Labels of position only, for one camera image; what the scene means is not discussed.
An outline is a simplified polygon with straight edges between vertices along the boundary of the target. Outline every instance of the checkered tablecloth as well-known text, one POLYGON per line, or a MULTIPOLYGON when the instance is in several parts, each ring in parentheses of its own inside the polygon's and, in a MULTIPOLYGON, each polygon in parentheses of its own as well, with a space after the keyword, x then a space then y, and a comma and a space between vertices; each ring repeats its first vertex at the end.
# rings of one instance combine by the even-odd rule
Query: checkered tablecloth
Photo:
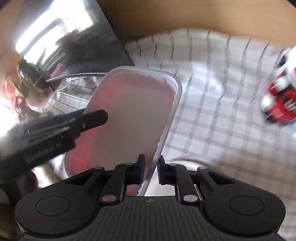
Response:
MULTIPOLYGON (((296 142, 289 127, 266 125, 260 98, 284 51, 257 39, 180 29, 126 44, 135 66, 175 74, 183 94, 162 154, 193 159, 276 194, 286 206, 279 234, 296 240, 296 142)), ((48 111, 87 105, 99 79, 64 80, 48 111)))

